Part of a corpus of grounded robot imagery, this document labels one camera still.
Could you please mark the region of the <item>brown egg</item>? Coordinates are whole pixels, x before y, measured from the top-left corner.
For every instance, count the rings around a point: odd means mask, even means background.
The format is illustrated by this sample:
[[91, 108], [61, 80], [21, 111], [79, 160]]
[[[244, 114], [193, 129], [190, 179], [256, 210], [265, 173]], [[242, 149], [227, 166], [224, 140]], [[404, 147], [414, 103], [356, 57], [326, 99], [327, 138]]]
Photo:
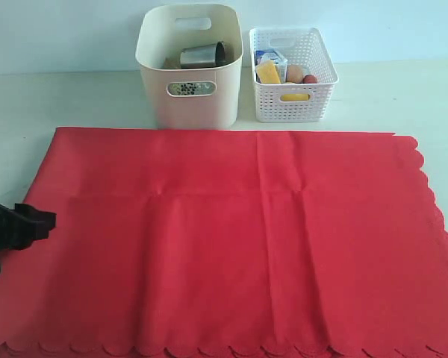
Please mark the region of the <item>brown egg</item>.
[[304, 72], [301, 66], [290, 64], [287, 66], [286, 81], [300, 84], [304, 78]]

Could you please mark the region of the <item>cream plastic storage bin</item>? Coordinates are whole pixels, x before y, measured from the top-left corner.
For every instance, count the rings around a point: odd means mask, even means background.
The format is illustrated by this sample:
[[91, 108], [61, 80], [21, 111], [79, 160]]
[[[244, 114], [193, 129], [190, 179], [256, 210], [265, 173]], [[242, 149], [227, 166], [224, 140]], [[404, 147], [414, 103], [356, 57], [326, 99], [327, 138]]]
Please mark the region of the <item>cream plastic storage bin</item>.
[[[165, 58], [179, 62], [185, 48], [224, 41], [233, 61], [205, 69], [162, 69]], [[172, 129], [223, 129], [237, 118], [243, 41], [234, 9], [223, 4], [171, 4], [151, 9], [143, 18], [135, 58], [157, 125]], [[174, 82], [210, 81], [212, 95], [173, 96]]]

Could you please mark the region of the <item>white perforated plastic basket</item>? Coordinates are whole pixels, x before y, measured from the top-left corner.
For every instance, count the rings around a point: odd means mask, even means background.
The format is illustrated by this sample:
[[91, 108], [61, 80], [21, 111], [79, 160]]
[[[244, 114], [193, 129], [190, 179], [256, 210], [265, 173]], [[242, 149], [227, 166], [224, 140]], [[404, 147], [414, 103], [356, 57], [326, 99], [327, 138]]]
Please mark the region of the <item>white perforated plastic basket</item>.
[[[273, 48], [290, 64], [302, 67], [305, 75], [317, 77], [317, 84], [261, 84], [252, 73], [255, 111], [265, 123], [318, 122], [338, 82], [337, 72], [320, 32], [316, 28], [253, 28], [249, 31], [252, 68], [255, 51]], [[281, 101], [288, 93], [308, 93], [308, 101]]]

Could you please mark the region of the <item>orange red sausage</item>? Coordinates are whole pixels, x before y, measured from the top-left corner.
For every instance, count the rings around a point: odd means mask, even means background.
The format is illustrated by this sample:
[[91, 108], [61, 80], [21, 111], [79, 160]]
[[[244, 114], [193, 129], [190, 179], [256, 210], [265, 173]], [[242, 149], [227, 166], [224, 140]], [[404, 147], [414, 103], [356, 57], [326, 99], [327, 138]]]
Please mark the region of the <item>orange red sausage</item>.
[[308, 74], [302, 79], [302, 82], [304, 84], [317, 84], [318, 80], [316, 76]]

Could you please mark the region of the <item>stainless steel cup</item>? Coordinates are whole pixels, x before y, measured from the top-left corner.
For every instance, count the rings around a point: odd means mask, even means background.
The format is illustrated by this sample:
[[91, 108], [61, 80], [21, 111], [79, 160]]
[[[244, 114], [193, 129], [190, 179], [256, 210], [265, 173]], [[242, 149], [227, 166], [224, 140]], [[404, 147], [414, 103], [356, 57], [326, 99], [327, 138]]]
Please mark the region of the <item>stainless steel cup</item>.
[[179, 63], [182, 69], [205, 69], [225, 66], [234, 58], [233, 47], [224, 41], [185, 48], [181, 51]]

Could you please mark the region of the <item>pale green ceramic bowl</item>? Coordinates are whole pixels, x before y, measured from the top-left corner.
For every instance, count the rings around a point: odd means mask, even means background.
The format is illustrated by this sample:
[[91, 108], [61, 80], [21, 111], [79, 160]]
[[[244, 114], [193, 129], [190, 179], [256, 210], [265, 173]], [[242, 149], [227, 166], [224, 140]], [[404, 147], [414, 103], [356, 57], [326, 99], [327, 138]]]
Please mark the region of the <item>pale green ceramic bowl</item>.
[[210, 81], [174, 82], [167, 86], [167, 91], [173, 96], [203, 96], [212, 95], [216, 84]]

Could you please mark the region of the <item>red scalloped table cloth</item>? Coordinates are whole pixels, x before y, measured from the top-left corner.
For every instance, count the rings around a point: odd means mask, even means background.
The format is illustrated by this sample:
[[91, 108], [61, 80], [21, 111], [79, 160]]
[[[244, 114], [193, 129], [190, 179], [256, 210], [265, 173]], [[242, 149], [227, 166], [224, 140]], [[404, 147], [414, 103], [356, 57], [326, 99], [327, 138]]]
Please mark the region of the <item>red scalloped table cloth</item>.
[[2, 257], [0, 357], [448, 357], [410, 136], [58, 128]]

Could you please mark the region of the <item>blue white milk carton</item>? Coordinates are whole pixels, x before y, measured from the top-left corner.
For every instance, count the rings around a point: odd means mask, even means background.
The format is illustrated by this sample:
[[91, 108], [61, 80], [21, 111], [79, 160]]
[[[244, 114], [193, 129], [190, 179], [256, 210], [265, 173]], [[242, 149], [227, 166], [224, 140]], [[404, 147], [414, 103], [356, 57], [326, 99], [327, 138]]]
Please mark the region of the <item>blue white milk carton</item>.
[[280, 77], [280, 84], [286, 80], [287, 73], [287, 59], [276, 49], [268, 48], [264, 50], [256, 50], [255, 53], [255, 67], [265, 60], [272, 60], [276, 65]]

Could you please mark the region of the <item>yellow cheese wedge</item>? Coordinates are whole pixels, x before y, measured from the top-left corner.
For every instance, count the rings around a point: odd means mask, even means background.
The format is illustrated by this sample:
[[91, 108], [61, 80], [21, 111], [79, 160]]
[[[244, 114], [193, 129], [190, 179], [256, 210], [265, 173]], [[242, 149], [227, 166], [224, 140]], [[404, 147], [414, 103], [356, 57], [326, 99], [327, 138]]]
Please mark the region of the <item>yellow cheese wedge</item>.
[[272, 60], [261, 61], [255, 67], [255, 71], [261, 84], [281, 83], [276, 65]]

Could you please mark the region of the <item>round brown wooden plate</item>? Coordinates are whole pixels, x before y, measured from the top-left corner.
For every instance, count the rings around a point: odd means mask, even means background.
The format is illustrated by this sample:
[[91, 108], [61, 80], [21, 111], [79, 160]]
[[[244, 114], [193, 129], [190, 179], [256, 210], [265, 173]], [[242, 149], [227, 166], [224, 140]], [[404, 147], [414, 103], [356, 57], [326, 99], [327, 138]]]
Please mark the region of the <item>round brown wooden plate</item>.
[[165, 58], [162, 69], [174, 70], [174, 69], [180, 69], [180, 68], [181, 68], [181, 65], [177, 60], [169, 58], [169, 57]]

